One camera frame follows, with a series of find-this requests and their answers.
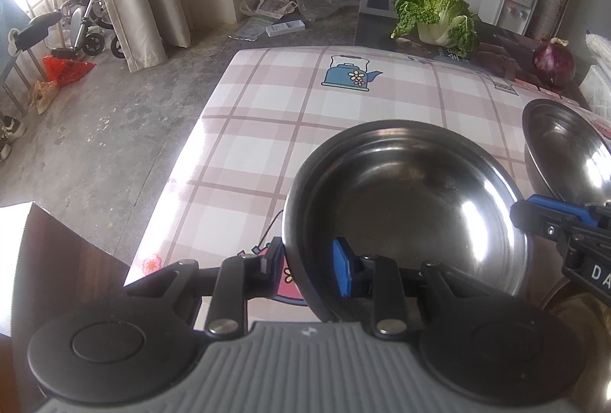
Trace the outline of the large steel bowl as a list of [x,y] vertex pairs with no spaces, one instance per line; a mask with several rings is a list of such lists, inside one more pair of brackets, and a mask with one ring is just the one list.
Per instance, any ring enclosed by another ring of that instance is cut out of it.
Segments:
[[358,124],[300,166],[282,220],[295,283],[321,321],[364,321],[369,306],[339,294],[333,241],[402,268],[440,261],[510,295],[523,292],[530,241],[509,210],[522,195],[498,159],[440,126]]

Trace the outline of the plaid kettle-print tablecloth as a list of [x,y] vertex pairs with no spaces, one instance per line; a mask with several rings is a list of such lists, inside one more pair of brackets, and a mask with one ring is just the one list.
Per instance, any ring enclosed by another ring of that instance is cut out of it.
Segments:
[[530,195],[521,115],[545,95],[524,76],[367,48],[240,51],[177,159],[128,279],[181,259],[207,267],[261,251],[281,232],[298,168],[363,122],[407,119],[462,134]]

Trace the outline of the dark wooden cabinet corner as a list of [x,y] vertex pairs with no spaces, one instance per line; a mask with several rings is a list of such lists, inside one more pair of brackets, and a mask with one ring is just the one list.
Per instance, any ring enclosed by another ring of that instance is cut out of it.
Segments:
[[44,399],[27,361],[36,330],[120,288],[128,270],[33,202],[1,209],[3,412],[31,412]]

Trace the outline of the white container at right edge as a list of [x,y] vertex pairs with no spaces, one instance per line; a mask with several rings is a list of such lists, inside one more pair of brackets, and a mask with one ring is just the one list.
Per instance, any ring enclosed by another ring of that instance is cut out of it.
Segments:
[[604,36],[586,32],[585,44],[593,64],[580,84],[580,90],[592,112],[610,119],[611,110],[611,46]]

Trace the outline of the red onion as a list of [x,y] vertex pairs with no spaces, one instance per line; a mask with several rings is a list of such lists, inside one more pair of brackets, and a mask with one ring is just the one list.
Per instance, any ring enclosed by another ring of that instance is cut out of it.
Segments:
[[537,77],[557,89],[566,87],[576,74],[575,58],[569,49],[569,42],[558,37],[534,50],[532,64]]

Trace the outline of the white water dispenser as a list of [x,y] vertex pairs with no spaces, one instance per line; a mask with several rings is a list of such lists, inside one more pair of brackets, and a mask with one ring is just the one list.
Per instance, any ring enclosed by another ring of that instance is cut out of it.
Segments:
[[538,0],[480,0],[478,16],[490,25],[524,35]]

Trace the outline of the green leafy cabbage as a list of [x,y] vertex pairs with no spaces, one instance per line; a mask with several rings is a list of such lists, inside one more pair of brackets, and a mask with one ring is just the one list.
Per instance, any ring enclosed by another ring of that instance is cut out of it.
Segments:
[[424,44],[469,57],[478,45],[478,17],[464,0],[396,0],[397,24],[390,37],[401,39],[413,30]]

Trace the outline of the sneaker on floor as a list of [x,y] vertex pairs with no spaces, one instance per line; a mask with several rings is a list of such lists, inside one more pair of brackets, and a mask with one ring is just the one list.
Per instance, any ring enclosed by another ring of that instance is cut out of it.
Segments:
[[19,140],[27,131],[27,126],[19,119],[2,114],[0,117],[0,160],[6,160],[11,152],[10,144]]

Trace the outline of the red plastic bag on floor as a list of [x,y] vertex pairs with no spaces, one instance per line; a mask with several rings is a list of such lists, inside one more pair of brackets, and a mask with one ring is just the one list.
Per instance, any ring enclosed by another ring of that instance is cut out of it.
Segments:
[[95,63],[89,61],[60,59],[51,55],[42,58],[42,63],[48,78],[57,82],[60,86],[67,86],[80,81],[96,67]]

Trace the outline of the white flat box on floor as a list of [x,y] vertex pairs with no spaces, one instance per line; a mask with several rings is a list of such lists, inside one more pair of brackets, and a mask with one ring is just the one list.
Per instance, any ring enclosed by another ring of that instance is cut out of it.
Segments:
[[293,21],[268,25],[265,28],[265,32],[268,37],[277,37],[281,35],[304,31],[305,28],[307,28],[307,26],[304,24],[304,21],[293,20]]

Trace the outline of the wheelchair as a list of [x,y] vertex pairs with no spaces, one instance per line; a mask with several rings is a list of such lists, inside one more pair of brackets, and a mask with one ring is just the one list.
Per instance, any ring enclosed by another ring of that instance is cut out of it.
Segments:
[[105,0],[66,0],[60,7],[60,26],[70,28],[70,45],[55,48],[58,59],[76,59],[79,54],[94,57],[106,49],[104,31],[115,32]]

